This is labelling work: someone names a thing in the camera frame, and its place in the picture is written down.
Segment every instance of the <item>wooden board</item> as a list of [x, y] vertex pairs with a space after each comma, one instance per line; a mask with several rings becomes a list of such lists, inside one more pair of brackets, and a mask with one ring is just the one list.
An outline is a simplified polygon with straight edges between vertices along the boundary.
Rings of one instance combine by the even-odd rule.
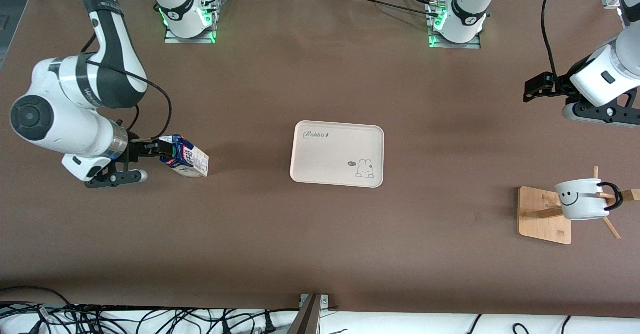
[[549, 242], [571, 243], [571, 220], [565, 217], [539, 218], [533, 211], [560, 205], [558, 193], [522, 186], [518, 189], [518, 232]]

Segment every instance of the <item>smiley face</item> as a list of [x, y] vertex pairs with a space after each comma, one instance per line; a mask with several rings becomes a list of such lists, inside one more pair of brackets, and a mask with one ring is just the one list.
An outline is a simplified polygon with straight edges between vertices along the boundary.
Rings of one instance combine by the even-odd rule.
[[562, 205], [564, 206], [571, 206], [575, 204], [579, 198], [580, 198], [580, 193], [578, 192], [560, 193], [560, 202], [562, 202]]

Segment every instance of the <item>black circular joint cap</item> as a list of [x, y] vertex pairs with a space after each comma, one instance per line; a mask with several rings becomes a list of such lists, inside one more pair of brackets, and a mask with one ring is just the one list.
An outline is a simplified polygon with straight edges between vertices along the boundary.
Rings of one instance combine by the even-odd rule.
[[53, 108], [43, 97], [27, 95], [21, 97], [11, 108], [11, 125], [27, 140], [45, 138], [53, 124]]

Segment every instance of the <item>white floor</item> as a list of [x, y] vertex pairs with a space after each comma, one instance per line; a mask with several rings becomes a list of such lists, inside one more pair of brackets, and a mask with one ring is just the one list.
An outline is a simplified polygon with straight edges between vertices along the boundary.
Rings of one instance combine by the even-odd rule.
[[[239, 313], [259, 313], [256, 310], [239, 310]], [[146, 311], [112, 311], [104, 313], [108, 318], [125, 318], [130, 320], [140, 320]], [[197, 311], [197, 315], [209, 317], [207, 311]], [[222, 314], [221, 310], [211, 310], [212, 317], [218, 318]], [[276, 327], [290, 325], [293, 322], [295, 311], [286, 311], [271, 314], [273, 324]], [[141, 325], [139, 334], [153, 334], [158, 332], [170, 318], [175, 315], [174, 311], [167, 312], [162, 316], [146, 320]], [[418, 314], [418, 313], [356, 313], [348, 311], [323, 312], [320, 320], [320, 334], [334, 334], [345, 331], [345, 334], [465, 334], [476, 318], [475, 314]], [[57, 314], [61, 320], [68, 320]], [[562, 322], [566, 316], [547, 315], [483, 315], [477, 323], [473, 334], [513, 334], [512, 326], [519, 322], [528, 329], [530, 334], [560, 334]], [[29, 332], [38, 321], [36, 314], [21, 314], [0, 320], [0, 332], [2, 334], [19, 334]], [[193, 323], [183, 321], [173, 330], [173, 334], [200, 334], [197, 324], [201, 324], [202, 332], [206, 332], [210, 324], [189, 318]], [[52, 323], [59, 323], [51, 316], [48, 320]], [[243, 318], [229, 321], [229, 326], [233, 326]], [[118, 322], [127, 333], [136, 332], [137, 324], [134, 322]], [[255, 320], [256, 327], [254, 334], [262, 332], [265, 327], [264, 316]], [[249, 320], [242, 325], [231, 330], [233, 334], [248, 334], [252, 328], [252, 321]], [[73, 326], [69, 326], [71, 332], [75, 332]], [[168, 326], [160, 330], [163, 334], [169, 330]], [[68, 331], [61, 325], [52, 325], [54, 334], [67, 334]], [[121, 334], [122, 330], [114, 328], [114, 332]], [[640, 332], [640, 319], [635, 318], [601, 318], [588, 316], [574, 316], [567, 323], [565, 334], [637, 334]], [[48, 334], [45, 325], [40, 328], [41, 334]], [[222, 334], [222, 325], [217, 325], [212, 334]], [[520, 328], [517, 334], [525, 334]]]

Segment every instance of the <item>wooden stand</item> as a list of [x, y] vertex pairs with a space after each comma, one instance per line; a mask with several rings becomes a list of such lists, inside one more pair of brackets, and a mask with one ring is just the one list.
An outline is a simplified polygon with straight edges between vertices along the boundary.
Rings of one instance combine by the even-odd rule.
[[571, 220], [565, 218], [558, 193], [522, 186], [518, 189], [518, 232], [549, 242], [571, 243]]

